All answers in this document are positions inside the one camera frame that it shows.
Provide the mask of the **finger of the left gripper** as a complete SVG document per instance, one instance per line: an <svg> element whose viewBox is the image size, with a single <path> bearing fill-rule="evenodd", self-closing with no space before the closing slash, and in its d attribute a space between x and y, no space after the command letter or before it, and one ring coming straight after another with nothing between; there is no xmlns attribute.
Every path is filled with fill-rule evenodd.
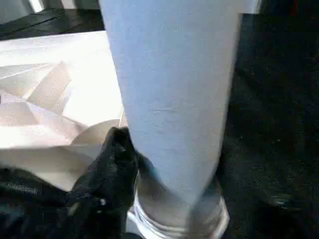
<svg viewBox="0 0 319 239"><path fill-rule="evenodd" d="M19 168L0 169L0 208L43 206L65 208L68 193Z"/></svg>

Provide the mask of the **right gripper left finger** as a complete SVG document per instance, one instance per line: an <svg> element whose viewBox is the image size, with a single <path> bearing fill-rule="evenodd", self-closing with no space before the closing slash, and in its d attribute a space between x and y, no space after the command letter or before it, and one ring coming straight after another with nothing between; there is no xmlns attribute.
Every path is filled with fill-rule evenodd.
<svg viewBox="0 0 319 239"><path fill-rule="evenodd" d="M58 239L121 239L134 202L138 156L126 127L108 131L102 148L67 195Z"/></svg>

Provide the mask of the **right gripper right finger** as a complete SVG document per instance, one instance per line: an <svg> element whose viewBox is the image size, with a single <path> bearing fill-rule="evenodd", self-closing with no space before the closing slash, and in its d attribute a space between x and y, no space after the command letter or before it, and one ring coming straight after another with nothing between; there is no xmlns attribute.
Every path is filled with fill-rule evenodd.
<svg viewBox="0 0 319 239"><path fill-rule="evenodd" d="M217 169L230 221L226 239L316 239L318 164L258 152L226 138Z"/></svg>

